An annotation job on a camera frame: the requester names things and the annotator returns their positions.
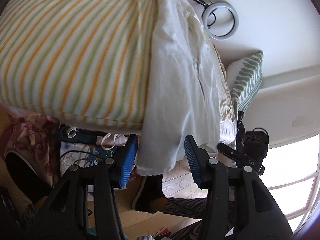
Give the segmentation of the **white shirt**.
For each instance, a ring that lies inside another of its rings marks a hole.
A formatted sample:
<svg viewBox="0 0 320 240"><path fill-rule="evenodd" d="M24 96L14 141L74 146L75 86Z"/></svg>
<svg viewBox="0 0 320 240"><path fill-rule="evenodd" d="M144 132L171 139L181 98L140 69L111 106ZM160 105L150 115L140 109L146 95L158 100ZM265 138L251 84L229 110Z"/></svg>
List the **white shirt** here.
<svg viewBox="0 0 320 240"><path fill-rule="evenodd" d="M187 0L157 0L148 99L137 173L155 176L184 157L192 135L209 153L236 138L226 73L202 22Z"/></svg>

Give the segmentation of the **tree print fabric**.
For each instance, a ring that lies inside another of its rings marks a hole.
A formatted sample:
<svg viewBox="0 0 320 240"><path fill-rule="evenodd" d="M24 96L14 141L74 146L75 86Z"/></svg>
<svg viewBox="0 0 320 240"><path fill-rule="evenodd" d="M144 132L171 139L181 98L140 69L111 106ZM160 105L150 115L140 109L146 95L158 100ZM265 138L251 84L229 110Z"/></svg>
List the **tree print fabric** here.
<svg viewBox="0 0 320 240"><path fill-rule="evenodd" d="M95 166L102 160L113 157L116 149L117 146L104 149L98 145L61 142L60 173L63 175L71 165L79 165L80 168Z"/></svg>

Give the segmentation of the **green white striped cushion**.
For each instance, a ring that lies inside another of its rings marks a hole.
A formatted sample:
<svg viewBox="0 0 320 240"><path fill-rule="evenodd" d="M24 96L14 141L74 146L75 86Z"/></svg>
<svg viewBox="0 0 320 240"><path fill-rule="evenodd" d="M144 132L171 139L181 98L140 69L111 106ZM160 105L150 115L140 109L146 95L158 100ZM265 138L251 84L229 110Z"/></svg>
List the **green white striped cushion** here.
<svg viewBox="0 0 320 240"><path fill-rule="evenodd" d="M227 67L227 84L235 114L245 112L259 91L263 82L263 59L264 54L259 51Z"/></svg>

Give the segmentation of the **pink floral fabric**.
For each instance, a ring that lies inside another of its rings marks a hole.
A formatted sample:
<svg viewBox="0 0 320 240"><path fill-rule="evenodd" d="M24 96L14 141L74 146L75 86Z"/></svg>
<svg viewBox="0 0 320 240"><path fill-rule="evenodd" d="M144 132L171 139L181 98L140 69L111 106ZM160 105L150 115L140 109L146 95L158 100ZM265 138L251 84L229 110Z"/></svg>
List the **pink floral fabric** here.
<svg viewBox="0 0 320 240"><path fill-rule="evenodd" d="M49 185L57 180L57 141L60 120L44 114L16 115L1 106L1 159L10 152L23 157Z"/></svg>

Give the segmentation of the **yellow striped garment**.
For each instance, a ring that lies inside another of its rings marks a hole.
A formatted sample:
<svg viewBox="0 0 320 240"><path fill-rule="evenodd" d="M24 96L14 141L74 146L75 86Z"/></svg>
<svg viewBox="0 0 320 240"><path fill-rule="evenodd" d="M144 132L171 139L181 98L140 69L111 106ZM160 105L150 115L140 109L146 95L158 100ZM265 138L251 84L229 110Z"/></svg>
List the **yellow striped garment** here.
<svg viewBox="0 0 320 240"><path fill-rule="evenodd" d="M1 105L141 129L157 0L1 0Z"/></svg>

